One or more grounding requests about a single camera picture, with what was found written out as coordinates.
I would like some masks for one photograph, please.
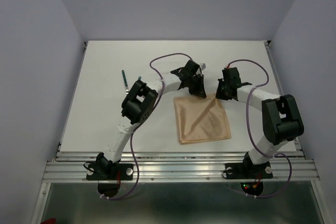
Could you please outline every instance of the red object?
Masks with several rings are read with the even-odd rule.
[[[51,218],[51,219],[45,220],[44,222],[41,222],[41,224],[56,224],[56,219]]]

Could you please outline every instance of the wall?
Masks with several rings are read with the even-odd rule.
[[[300,106],[300,142],[316,162],[336,220],[336,0],[295,0],[271,51],[285,92]]]
[[[89,39],[271,39],[294,0],[63,0]]]
[[[0,0],[0,223],[30,223],[83,52],[61,0]]]

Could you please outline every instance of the gray floor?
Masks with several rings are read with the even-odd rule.
[[[266,183],[263,194],[283,183]],[[120,194],[131,184],[122,185]],[[251,199],[229,184],[142,184],[119,201],[100,199],[95,184],[53,184],[43,220],[87,223],[323,223],[310,182],[292,182],[280,195]],[[230,185],[238,189],[239,185]]]

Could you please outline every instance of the beige cloth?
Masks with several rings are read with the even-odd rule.
[[[207,98],[175,97],[174,107],[181,144],[203,143],[231,138],[223,105],[215,94]]]

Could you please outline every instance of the purple cable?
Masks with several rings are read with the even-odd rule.
[[[249,120],[249,104],[250,104],[250,100],[251,100],[251,97],[252,97],[252,93],[253,93],[253,91],[255,91],[257,88],[260,88],[260,87],[265,86],[265,85],[268,84],[268,82],[269,82],[269,75],[268,75],[268,72],[267,72],[266,69],[265,69],[262,65],[260,65],[259,63],[255,62],[255,61],[253,61],[253,60],[248,60],[248,59],[241,59],[241,60],[234,60],[234,61],[231,61],[231,62],[228,64],[228,67],[229,67],[232,63],[239,62],[239,61],[247,61],[247,62],[251,62],[251,63],[257,65],[258,67],[260,67],[260,68],[264,71],[264,73],[266,74],[266,77],[267,77],[266,82],[263,83],[263,84],[256,85],[254,88],[251,89],[251,91],[250,91],[249,94],[248,94],[247,101],[246,101],[246,125],[247,125],[247,133],[248,133],[248,136],[249,136],[249,138],[250,138],[250,140],[251,140],[251,143],[252,143],[253,147],[257,150],[257,152],[259,152],[259,153],[260,153],[262,156],[264,156],[264,157],[267,157],[267,158],[273,158],[272,155],[267,155],[267,154],[263,153],[263,152],[257,147],[257,145],[255,144],[255,142],[254,142],[254,140],[253,140],[253,137],[252,137],[251,128],[250,128],[250,120]],[[287,181],[286,181],[286,184],[284,185],[284,187],[283,187],[282,189],[280,189],[279,191],[277,191],[277,192],[275,192],[275,193],[273,193],[273,194],[265,195],[265,196],[256,196],[256,198],[263,198],[263,199],[265,199],[265,198],[273,197],[273,196],[279,194],[280,192],[282,192],[282,191],[283,191],[284,189],[286,189],[287,186],[289,185],[290,179],[291,179],[291,177],[292,177],[292,164],[291,164],[291,162],[290,162],[290,160],[289,160],[289,158],[288,158],[288,156],[287,156],[286,154],[278,152],[278,153],[276,153],[276,154],[274,155],[274,157],[277,157],[277,156],[283,156],[285,159],[287,159],[288,164],[289,164],[289,175],[288,175],[288,179],[287,179]]]
[[[162,59],[162,58],[165,58],[165,57],[168,57],[168,56],[173,56],[173,55],[184,55],[184,56],[187,56],[189,59],[193,60],[189,55],[186,55],[182,52],[176,52],[174,54],[169,54],[169,55],[164,55],[164,56],[160,56],[160,57],[157,57],[155,59],[153,59],[150,63],[149,63],[149,66],[151,67],[151,69],[153,69],[159,76],[160,76],[160,79],[162,80],[162,91],[160,93],[160,96],[159,98],[157,99],[157,102],[156,104],[154,105],[154,108],[153,108],[153,111],[155,110],[156,106],[158,105],[159,101],[161,100],[161,97],[163,95],[163,91],[164,91],[164,81],[163,81],[163,76],[162,74],[155,68],[152,66],[152,63],[155,62],[156,60],[159,60],[159,59]],[[139,182],[139,177],[140,177],[140,171],[139,171],[139,165],[138,165],[138,161],[135,157],[135,153],[134,153],[134,150],[133,150],[133,135],[135,133],[135,131],[141,126],[142,124],[140,124],[137,128],[135,128],[134,132],[131,134],[131,139],[130,139],[130,147],[131,147],[131,153],[132,153],[132,156],[133,156],[133,159],[134,159],[134,162],[135,162],[135,165],[136,165],[136,171],[137,171],[137,180],[135,181],[135,184],[134,186],[131,188],[131,190],[128,191],[128,193],[124,194],[123,196],[121,197],[118,197],[118,198],[107,198],[106,196],[100,194],[99,192],[99,195],[101,198],[103,199],[106,199],[106,200],[119,200],[119,199],[123,199],[124,197],[126,197],[127,195],[130,195],[134,189],[136,188],[136,186],[138,185],[138,182]]]

